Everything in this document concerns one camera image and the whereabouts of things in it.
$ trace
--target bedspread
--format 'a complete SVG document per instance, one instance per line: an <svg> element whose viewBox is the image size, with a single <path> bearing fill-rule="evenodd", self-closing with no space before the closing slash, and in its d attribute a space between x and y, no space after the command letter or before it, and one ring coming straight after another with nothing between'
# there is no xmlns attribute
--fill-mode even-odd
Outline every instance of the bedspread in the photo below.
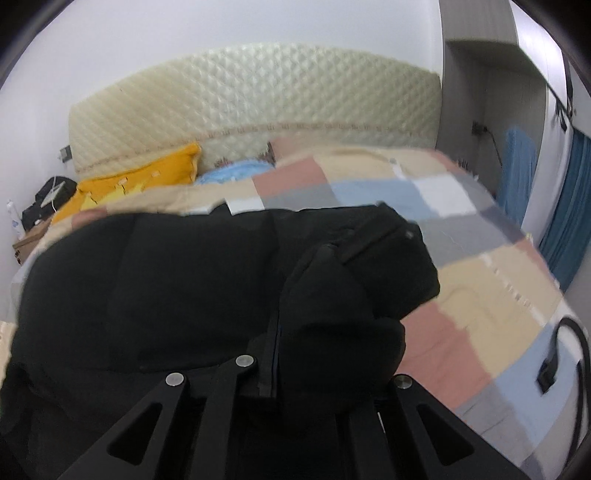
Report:
<svg viewBox="0 0 591 480"><path fill-rule="evenodd" d="M535 382L553 326L572 314L530 241L470 175L434 150L303 149L278 168L225 184L152 189L52 226L39 254L72 229L118 212L206 214L385 202L420 225L438 298L403 320L412 375L532 479L554 479L570 444L580 349L560 335L556 384Z"/></svg>

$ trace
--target power cord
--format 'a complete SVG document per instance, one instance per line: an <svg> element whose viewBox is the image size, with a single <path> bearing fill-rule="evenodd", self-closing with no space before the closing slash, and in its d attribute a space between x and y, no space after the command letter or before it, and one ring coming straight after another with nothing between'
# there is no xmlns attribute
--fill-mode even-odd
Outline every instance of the power cord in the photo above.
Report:
<svg viewBox="0 0 591 480"><path fill-rule="evenodd" d="M558 330L561 327L569 328L576 336L583 359L577 363L577 379L579 383L579 392L577 396L577 412L574 424L574 432L571 439L569 453L567 455L565 467L573 459L579 446L581 430L583 427L583 410L587 409L587 436L591 434L591 355L589 353L589 344L587 337L580 325L570 317L563 317L554 328L550 340L550 349L548 355L542 362L538 373L538 386L542 395L544 395L556 382L556 373L558 371Z"/></svg>
<svg viewBox="0 0 591 480"><path fill-rule="evenodd" d="M499 148L496 146L495 136L492 134L490 130L488 130L486 125L482 125L478 122L472 122L472 135L480 137L483 134L489 134L491 136L492 143L495 146L496 157L499 159L499 165L502 167L503 161L501 159L501 154L499 153Z"/></svg>

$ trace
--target blue towel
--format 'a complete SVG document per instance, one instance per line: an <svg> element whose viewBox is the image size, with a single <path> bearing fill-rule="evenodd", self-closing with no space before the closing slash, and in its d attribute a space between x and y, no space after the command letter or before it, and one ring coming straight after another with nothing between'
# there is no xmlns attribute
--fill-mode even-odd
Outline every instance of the blue towel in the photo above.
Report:
<svg viewBox="0 0 591 480"><path fill-rule="evenodd" d="M204 175L197 177L194 185L204 185L206 183L226 183L227 181L244 180L260 175L266 171L272 170L273 165L269 162L258 160L257 158L246 158L229 165L225 165L215 170L208 171Z"/></svg>
<svg viewBox="0 0 591 480"><path fill-rule="evenodd" d="M521 225L530 201L538 158L533 140L523 130L513 127L505 135L501 185L496 202L507 217Z"/></svg>

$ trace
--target black bag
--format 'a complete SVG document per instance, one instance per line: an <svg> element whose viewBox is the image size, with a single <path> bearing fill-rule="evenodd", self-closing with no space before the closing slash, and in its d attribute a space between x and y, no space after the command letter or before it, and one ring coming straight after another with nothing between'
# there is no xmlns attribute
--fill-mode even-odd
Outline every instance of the black bag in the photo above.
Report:
<svg viewBox="0 0 591 480"><path fill-rule="evenodd" d="M48 203L41 207L43 200L54 186L64 182L64 186L60 189L53 204ZM52 177L45 182L45 185L35 195L35 203L22 213L22 226L28 232L35 226L38 220L45 220L49 218L55 211L59 210L76 192L76 182L67 177Z"/></svg>

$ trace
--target black cable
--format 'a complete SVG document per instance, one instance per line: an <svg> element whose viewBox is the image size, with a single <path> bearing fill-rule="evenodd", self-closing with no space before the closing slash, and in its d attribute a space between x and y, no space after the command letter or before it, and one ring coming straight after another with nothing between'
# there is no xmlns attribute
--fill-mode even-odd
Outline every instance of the black cable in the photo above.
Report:
<svg viewBox="0 0 591 480"><path fill-rule="evenodd" d="M502 167L503 166L503 161L501 160L501 154L499 153L499 149L496 146L495 136L486 127L485 127L485 132L488 133L491 136L491 138L492 138L492 142L493 142L493 144L495 146L496 157L499 159L499 165Z"/></svg>
<svg viewBox="0 0 591 480"><path fill-rule="evenodd" d="M577 397L576 423L574 426L573 437L569 447L565 467L575 456L579 446L580 433L583 423L584 399L587 399L587 435L584 442L589 437L591 430L591 355L589 353L589 343L585 333L580 325L570 317L563 317L552 334L550 341L550 351L546 359L542 362L540 372L538 373L538 386L545 394L556 381L556 372L558 371L558 330L562 326L568 327L576 335L583 351L583 359L577 363L577 379L579 383L579 394Z"/></svg>

